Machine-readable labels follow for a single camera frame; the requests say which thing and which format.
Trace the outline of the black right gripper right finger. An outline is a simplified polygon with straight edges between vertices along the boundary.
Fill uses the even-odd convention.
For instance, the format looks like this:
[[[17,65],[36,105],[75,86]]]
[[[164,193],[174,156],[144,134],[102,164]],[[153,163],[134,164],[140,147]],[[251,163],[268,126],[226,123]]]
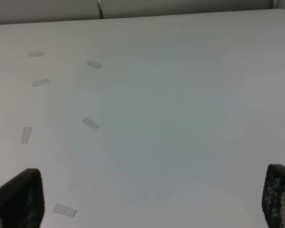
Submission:
[[[269,228],[285,228],[285,166],[281,164],[267,167],[262,211]]]

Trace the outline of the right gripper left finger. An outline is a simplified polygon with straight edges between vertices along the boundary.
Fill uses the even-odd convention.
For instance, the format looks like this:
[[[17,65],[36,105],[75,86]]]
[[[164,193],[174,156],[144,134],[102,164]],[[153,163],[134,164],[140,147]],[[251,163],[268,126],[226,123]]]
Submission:
[[[38,169],[26,169],[0,187],[0,228],[39,228],[44,213]]]

